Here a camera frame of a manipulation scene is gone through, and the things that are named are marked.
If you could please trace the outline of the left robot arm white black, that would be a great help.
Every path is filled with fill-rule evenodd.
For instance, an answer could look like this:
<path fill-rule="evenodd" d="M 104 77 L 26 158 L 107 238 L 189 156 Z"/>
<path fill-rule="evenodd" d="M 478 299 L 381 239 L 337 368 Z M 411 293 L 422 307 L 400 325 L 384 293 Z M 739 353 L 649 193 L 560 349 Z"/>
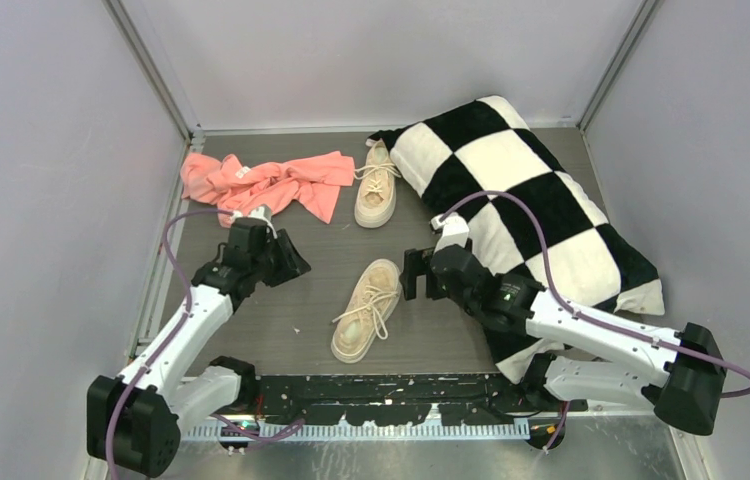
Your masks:
<path fill-rule="evenodd" d="M 183 434 L 227 407 L 249 412 L 259 397 L 255 367 L 229 356 L 213 360 L 195 379 L 183 377 L 210 338 L 256 287 L 276 287 L 310 271 L 271 212 L 261 206 L 234 212 L 226 241 L 212 260 L 187 277 L 185 297 L 146 349 L 116 376 L 98 376 L 86 398 L 88 454 L 108 465 L 161 476 Z"/>

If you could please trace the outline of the beige sneaker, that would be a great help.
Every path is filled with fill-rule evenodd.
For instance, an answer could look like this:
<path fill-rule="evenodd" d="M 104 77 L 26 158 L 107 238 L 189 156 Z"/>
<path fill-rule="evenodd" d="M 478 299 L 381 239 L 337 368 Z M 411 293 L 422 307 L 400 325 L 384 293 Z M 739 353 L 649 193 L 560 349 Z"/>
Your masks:
<path fill-rule="evenodd" d="M 330 347 L 342 363 L 363 359 L 373 342 L 389 337 L 387 320 L 402 294 L 398 266 L 388 259 L 370 263 L 359 277 L 344 312 L 331 323 L 336 325 Z"/>
<path fill-rule="evenodd" d="M 370 145 L 365 164 L 354 176 L 360 182 L 354 204 L 357 224 L 367 229 L 384 226 L 396 208 L 396 183 L 401 173 L 382 140 Z"/>

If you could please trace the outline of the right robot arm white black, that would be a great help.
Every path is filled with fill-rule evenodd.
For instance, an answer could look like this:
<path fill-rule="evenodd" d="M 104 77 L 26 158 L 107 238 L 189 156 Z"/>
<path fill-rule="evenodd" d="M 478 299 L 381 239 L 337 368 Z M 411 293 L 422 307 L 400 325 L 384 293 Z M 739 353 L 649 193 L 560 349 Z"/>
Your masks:
<path fill-rule="evenodd" d="M 725 383 L 712 333 L 689 323 L 682 331 L 653 327 L 559 301 L 517 273 L 492 274 L 466 248 L 405 251 L 404 297 L 453 301 L 484 328 L 521 340 L 549 340 L 595 355 L 573 360 L 553 350 L 530 356 L 518 374 L 525 403 L 547 410 L 557 401 L 596 400 L 649 408 L 664 423 L 699 436 L 713 433 Z"/>

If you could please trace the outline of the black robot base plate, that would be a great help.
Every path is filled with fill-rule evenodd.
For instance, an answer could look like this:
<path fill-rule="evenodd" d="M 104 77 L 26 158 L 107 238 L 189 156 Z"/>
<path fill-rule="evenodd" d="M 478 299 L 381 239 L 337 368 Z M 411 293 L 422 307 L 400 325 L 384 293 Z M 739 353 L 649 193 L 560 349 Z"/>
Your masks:
<path fill-rule="evenodd" d="M 499 425 L 561 409 L 501 374 L 263 375 L 254 393 L 216 413 L 275 425 L 385 427 L 419 425 L 435 413 L 447 426 Z"/>

